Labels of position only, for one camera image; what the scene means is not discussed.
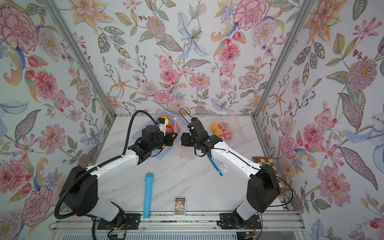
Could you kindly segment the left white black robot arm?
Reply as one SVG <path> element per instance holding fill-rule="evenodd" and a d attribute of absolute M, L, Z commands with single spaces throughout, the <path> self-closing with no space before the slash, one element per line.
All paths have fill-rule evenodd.
<path fill-rule="evenodd" d="M 141 137 L 133 145 L 129 145 L 132 126 L 138 114 L 148 116 L 152 125 L 144 127 Z M 153 151 L 171 147 L 178 134 L 167 132 L 168 122 L 163 118 L 154 119 L 146 111 L 136 111 L 129 122 L 124 148 L 120 155 L 98 165 L 87 168 L 77 166 L 71 170 L 59 195 L 54 210 L 55 218 L 62 220 L 72 216 L 87 216 L 104 220 L 116 228 L 124 225 L 125 211 L 112 201 L 100 200 L 99 188 L 119 173 L 151 158 Z"/>

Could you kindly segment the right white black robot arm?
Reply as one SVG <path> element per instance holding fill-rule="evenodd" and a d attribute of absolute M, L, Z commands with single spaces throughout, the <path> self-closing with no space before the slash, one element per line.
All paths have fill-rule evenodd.
<path fill-rule="evenodd" d="M 193 147 L 202 157 L 209 157 L 227 165 L 230 170 L 247 181 L 247 194 L 230 215 L 234 224 L 244 229 L 256 214 L 264 213 L 281 194 L 278 180 L 271 165 L 257 164 L 235 150 L 216 135 L 209 135 L 198 118 L 191 118 L 188 133 L 181 136 L 182 146 Z"/>

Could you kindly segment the clear pink zip-top bag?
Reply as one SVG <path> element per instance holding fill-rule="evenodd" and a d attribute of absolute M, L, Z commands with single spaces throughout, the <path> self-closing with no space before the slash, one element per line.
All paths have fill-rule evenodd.
<path fill-rule="evenodd" d="M 211 132 L 225 142 L 234 142 L 246 139 L 238 118 L 231 115 L 214 117 L 209 122 Z"/>
<path fill-rule="evenodd" d="M 174 143 L 175 150 L 182 160 L 193 160 L 195 158 L 194 148 L 182 146 L 182 141 L 177 138 Z"/>

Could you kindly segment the pink peach with leaf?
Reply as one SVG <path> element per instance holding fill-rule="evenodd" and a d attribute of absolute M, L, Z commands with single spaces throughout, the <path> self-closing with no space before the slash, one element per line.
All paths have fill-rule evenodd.
<path fill-rule="evenodd" d="M 221 123 L 219 123 L 219 125 L 220 125 L 220 129 L 222 131 L 226 131 L 228 129 L 228 124 L 227 123 L 221 122 Z"/>

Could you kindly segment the yellow peach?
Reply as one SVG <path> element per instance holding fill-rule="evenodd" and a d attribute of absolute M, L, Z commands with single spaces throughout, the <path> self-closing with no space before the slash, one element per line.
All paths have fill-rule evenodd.
<path fill-rule="evenodd" d="M 217 137 L 220 137 L 220 138 L 224 136 L 224 132 L 223 132 L 223 130 L 221 130 L 220 128 L 216 129 L 216 130 L 214 131 L 214 134 L 215 134 Z"/>
<path fill-rule="evenodd" d="M 213 132 L 215 132 L 217 129 L 220 129 L 220 125 L 218 123 L 213 123 L 211 125 L 211 129 Z"/>

